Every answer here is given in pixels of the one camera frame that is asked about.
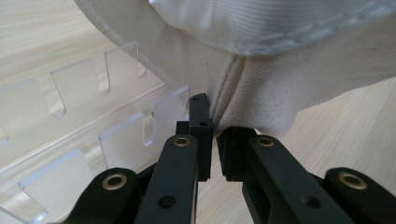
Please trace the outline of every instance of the transparent plastic container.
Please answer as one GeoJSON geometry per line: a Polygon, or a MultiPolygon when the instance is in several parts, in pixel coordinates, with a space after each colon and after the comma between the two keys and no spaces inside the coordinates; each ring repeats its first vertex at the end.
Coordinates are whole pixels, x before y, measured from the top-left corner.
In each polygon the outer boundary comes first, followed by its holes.
{"type": "Polygon", "coordinates": [[[160,155],[187,119],[189,88],[172,90],[138,62],[137,43],[0,90],[0,223],[63,220],[94,176],[136,172],[160,155]]]}

